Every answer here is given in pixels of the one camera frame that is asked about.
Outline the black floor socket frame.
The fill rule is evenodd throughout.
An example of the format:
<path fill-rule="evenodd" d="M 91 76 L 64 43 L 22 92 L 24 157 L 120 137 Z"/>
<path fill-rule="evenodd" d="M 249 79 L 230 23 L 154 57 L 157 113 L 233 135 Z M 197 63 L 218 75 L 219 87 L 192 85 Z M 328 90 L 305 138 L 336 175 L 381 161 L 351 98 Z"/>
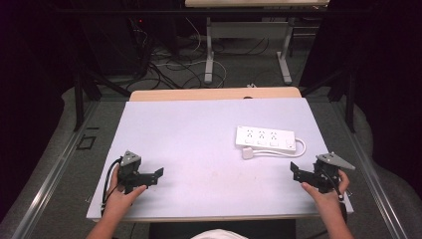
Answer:
<path fill-rule="evenodd" d="M 94 146 L 96 139 L 93 135 L 84 134 L 77 143 L 76 150 L 90 150 Z"/>

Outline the white-framed desk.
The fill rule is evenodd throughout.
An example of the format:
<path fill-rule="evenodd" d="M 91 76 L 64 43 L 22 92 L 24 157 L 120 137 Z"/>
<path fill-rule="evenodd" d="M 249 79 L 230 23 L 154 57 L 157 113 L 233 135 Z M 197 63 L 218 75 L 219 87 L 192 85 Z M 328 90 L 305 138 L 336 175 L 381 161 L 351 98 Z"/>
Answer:
<path fill-rule="evenodd" d="M 185 0 L 185 6 L 199 10 L 316 10 L 326 6 L 330 0 Z M 294 17 L 285 17 L 283 21 L 229 20 L 222 22 L 214 17 L 206 18 L 207 59 L 204 83 L 213 81 L 214 60 L 213 40 L 217 38 L 261 38 L 282 39 L 282 51 L 277 53 L 282 80 L 290 85 L 292 77 L 286 61 L 287 53 L 293 38 Z"/>

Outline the white power strip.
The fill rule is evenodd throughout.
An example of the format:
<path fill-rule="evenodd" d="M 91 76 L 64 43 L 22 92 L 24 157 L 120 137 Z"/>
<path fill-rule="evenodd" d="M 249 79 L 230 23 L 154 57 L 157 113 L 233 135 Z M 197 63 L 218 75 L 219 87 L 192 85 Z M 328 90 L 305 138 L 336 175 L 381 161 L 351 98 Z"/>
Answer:
<path fill-rule="evenodd" d="M 296 152 L 296 136 L 290 130 L 239 125 L 236 129 L 235 143 L 237 146 L 249 146 L 254 149 Z"/>

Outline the dark curtain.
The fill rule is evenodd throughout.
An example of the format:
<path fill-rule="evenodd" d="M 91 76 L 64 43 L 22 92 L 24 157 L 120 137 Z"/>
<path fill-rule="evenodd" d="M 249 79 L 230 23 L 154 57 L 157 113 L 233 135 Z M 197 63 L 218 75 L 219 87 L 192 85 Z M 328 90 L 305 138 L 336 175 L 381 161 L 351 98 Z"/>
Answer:
<path fill-rule="evenodd" d="M 0 221 L 61 118 L 72 86 L 58 32 L 40 0 L 0 0 Z"/>
<path fill-rule="evenodd" d="M 330 0 L 330 10 L 376 6 L 370 18 L 321 22 L 300 79 L 309 87 L 339 69 L 364 30 L 355 103 L 373 134 L 372 158 L 422 198 L 422 0 Z"/>

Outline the person's left hand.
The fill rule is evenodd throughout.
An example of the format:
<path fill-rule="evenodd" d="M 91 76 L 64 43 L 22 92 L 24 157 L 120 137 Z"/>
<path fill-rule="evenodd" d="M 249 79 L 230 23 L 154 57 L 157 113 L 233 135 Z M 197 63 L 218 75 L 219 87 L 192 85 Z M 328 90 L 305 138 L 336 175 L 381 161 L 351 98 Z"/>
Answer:
<path fill-rule="evenodd" d="M 103 219 L 120 220 L 126 214 L 135 199 L 147 189 L 145 185 L 141 185 L 133 189 L 131 193 L 124 194 L 122 189 L 119 189 L 117 180 L 118 170 L 119 166 L 116 166 L 111 175 L 109 189 L 106 192 Z"/>

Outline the black equipment cabinet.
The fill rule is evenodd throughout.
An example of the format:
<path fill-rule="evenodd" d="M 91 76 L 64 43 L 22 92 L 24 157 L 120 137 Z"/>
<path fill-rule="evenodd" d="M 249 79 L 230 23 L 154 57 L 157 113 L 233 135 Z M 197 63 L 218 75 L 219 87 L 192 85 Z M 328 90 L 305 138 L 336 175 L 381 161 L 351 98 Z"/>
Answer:
<path fill-rule="evenodd" d="M 91 16 L 81 19 L 91 49 L 106 76 L 144 76 L 132 28 L 124 17 Z"/>

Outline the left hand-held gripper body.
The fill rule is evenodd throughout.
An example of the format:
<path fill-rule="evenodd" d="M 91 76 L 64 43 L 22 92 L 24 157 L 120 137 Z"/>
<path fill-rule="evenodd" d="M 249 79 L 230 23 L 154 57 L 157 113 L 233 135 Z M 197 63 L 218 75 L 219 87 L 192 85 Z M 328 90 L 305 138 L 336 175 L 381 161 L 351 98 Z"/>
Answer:
<path fill-rule="evenodd" d="M 127 150 L 119 163 L 117 183 L 122 187 L 125 194 L 129 194 L 135 187 L 145 184 L 138 169 L 141 164 L 141 157 L 136 153 Z"/>

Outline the black metal stand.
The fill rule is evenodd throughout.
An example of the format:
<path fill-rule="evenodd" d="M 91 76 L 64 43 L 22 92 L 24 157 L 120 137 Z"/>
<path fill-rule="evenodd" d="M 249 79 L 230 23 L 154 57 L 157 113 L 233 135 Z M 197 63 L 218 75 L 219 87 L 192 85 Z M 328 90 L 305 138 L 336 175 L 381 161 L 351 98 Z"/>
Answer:
<path fill-rule="evenodd" d="M 76 67 L 73 70 L 73 74 L 76 107 L 76 124 L 74 131 L 78 131 L 85 122 L 84 95 L 87 95 L 91 101 L 96 102 L 102 98 L 102 93 L 100 92 L 97 83 L 106 86 L 124 97 L 128 98 L 131 95 L 130 91 L 121 88 L 103 75 L 90 69 Z"/>
<path fill-rule="evenodd" d="M 341 67 L 333 73 L 316 81 L 310 87 L 301 90 L 303 97 L 313 93 L 317 89 L 326 84 L 334 83 L 334 86 L 328 92 L 328 100 L 330 102 L 338 102 L 342 96 L 346 96 L 344 121 L 348 129 L 355 133 L 354 128 L 354 100 L 355 100 L 355 85 L 356 85 L 356 70 L 351 67 Z"/>

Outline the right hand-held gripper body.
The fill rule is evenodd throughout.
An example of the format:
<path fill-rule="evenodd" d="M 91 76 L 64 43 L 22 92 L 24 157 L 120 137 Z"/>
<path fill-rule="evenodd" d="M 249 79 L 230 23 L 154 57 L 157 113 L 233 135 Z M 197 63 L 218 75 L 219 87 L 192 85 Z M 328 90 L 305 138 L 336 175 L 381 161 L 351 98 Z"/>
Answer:
<path fill-rule="evenodd" d="M 316 188 L 320 193 L 338 191 L 340 169 L 355 170 L 355 166 L 334 152 L 319 154 L 314 163 Z"/>

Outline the person's white shirt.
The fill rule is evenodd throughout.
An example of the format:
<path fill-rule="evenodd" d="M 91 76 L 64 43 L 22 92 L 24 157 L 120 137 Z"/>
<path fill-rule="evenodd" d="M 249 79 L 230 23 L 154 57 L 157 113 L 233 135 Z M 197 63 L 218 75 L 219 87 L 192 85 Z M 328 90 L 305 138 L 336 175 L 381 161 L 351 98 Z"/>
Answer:
<path fill-rule="evenodd" d="M 247 237 L 229 230 L 212 229 L 199 233 L 190 239 L 248 239 Z"/>

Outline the person's right hand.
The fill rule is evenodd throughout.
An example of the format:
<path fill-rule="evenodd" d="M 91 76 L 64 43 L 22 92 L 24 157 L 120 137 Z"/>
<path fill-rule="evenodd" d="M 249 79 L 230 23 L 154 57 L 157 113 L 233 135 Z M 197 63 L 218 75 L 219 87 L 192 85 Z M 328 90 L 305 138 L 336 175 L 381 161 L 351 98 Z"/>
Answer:
<path fill-rule="evenodd" d="M 328 209 L 334 209 L 339 204 L 339 197 L 344 195 L 349 185 L 349 179 L 344 171 L 340 169 L 338 171 L 338 175 L 338 191 L 320 193 L 306 182 L 302 182 L 301 187 L 315 201 L 317 207 L 327 207 Z"/>

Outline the aluminium floor rail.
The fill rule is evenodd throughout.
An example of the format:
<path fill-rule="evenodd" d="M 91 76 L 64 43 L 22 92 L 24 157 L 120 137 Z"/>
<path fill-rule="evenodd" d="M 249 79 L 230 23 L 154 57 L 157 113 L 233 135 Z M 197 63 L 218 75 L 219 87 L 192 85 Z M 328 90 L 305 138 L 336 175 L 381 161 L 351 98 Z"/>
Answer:
<path fill-rule="evenodd" d="M 352 106 L 351 124 L 348 124 L 346 103 L 340 101 L 331 105 L 346 137 L 350 141 L 357 160 L 358 170 L 362 173 L 365 184 L 371 193 L 371 198 L 391 239 L 409 239 L 404 224 L 399 219 L 399 214 L 394 209 L 393 201 L 387 193 L 387 190 L 391 189 L 392 186 L 384 187 L 385 180 L 378 173 L 379 166 L 371 158 L 373 150 L 372 131 L 364 113 L 356 106 Z"/>
<path fill-rule="evenodd" d="M 49 169 L 49 173 L 45 176 L 43 183 L 32 198 L 31 204 L 27 207 L 25 214 L 22 216 L 22 219 L 19 221 L 19 224 L 10 239 L 29 239 L 31 236 L 66 171 L 70 158 L 76 150 L 77 143 L 80 142 L 83 137 L 84 127 L 93 117 L 99 104 L 99 102 L 92 102 L 87 105 L 87 109 L 83 112 L 85 122 L 82 123 L 79 129 L 72 129 L 72 133 L 68 135 L 66 145 L 55 157 L 54 163 Z"/>

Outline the black horizontal bar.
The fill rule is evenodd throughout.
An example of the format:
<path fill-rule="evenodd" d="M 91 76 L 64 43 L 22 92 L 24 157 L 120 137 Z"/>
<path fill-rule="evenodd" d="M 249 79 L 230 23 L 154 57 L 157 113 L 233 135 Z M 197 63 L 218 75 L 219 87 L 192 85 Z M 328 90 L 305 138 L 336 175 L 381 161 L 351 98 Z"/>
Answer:
<path fill-rule="evenodd" d="M 181 10 L 89 10 L 89 9 L 54 9 L 55 12 L 68 15 L 122 15 L 122 16 L 312 16 L 324 15 L 328 11 L 278 10 L 278 9 L 181 9 Z"/>

